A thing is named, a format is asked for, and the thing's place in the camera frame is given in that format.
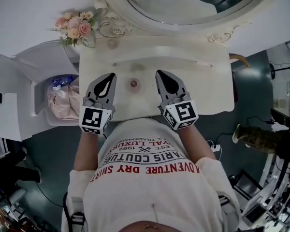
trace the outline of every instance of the flower bouquet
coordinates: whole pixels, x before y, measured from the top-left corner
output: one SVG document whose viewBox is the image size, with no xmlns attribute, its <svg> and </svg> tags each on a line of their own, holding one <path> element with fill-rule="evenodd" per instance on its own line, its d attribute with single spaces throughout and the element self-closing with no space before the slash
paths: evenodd
<svg viewBox="0 0 290 232">
<path fill-rule="evenodd" d="M 55 28 L 51 31 L 58 31 L 62 34 L 60 42 L 63 45 L 83 44 L 87 47 L 95 46 L 94 25 L 97 16 L 92 11 L 65 13 L 56 20 Z"/>
</svg>

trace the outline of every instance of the table top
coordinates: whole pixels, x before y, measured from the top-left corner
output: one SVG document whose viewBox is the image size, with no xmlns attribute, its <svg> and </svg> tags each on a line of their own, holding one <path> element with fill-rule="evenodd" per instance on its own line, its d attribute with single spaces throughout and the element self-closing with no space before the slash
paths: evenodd
<svg viewBox="0 0 290 232">
<path fill-rule="evenodd" d="M 88 85 L 99 76 L 115 73 L 113 121 L 159 115 L 157 107 L 161 98 L 155 80 L 159 69 L 170 71 L 183 80 L 200 115 L 233 110 L 232 72 L 227 50 L 178 37 L 129 36 L 116 39 L 116 43 L 113 39 L 98 39 L 95 49 L 81 51 L 80 95 L 83 97 Z M 131 88 L 131 80 L 137 81 L 137 88 Z"/>
</svg>

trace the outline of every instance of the plastic bag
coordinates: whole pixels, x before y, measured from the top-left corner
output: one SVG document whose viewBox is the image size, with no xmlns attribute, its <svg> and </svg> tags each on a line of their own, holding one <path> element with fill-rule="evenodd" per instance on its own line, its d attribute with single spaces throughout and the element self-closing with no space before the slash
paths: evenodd
<svg viewBox="0 0 290 232">
<path fill-rule="evenodd" d="M 59 119 L 79 120 L 80 98 L 79 78 L 60 90 L 53 90 L 50 85 L 47 90 L 48 107 Z"/>
</svg>

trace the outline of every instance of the pink flower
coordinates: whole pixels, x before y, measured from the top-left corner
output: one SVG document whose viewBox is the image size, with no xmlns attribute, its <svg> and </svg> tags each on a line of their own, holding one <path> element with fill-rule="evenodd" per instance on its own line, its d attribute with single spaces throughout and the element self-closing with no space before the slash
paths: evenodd
<svg viewBox="0 0 290 232">
<path fill-rule="evenodd" d="M 77 29 L 71 29 L 71 30 L 69 30 L 67 35 L 71 39 L 78 39 L 79 38 L 79 31 Z"/>
<path fill-rule="evenodd" d="M 89 33 L 91 32 L 90 24 L 89 23 L 82 23 L 81 25 L 79 25 L 78 30 L 81 33 L 81 35 L 88 36 Z"/>
<path fill-rule="evenodd" d="M 80 23 L 80 19 L 78 16 L 74 16 L 68 22 L 69 29 L 77 29 Z"/>
<path fill-rule="evenodd" d="M 56 26 L 56 27 L 61 27 L 62 24 L 65 23 L 65 22 L 66 22 L 66 19 L 65 19 L 65 18 L 63 18 L 63 17 L 59 17 L 59 18 L 57 19 L 56 23 L 55 23 L 55 26 Z"/>
</svg>

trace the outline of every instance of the camouflage pants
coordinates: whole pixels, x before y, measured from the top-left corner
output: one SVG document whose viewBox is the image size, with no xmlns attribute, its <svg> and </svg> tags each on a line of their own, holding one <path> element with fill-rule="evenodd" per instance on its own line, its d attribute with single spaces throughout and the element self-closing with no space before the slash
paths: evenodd
<svg viewBox="0 0 290 232">
<path fill-rule="evenodd" d="M 266 131 L 259 127 L 240 126 L 237 137 L 244 141 L 245 144 L 261 150 L 264 153 L 274 154 L 285 132 L 285 130 Z"/>
</svg>

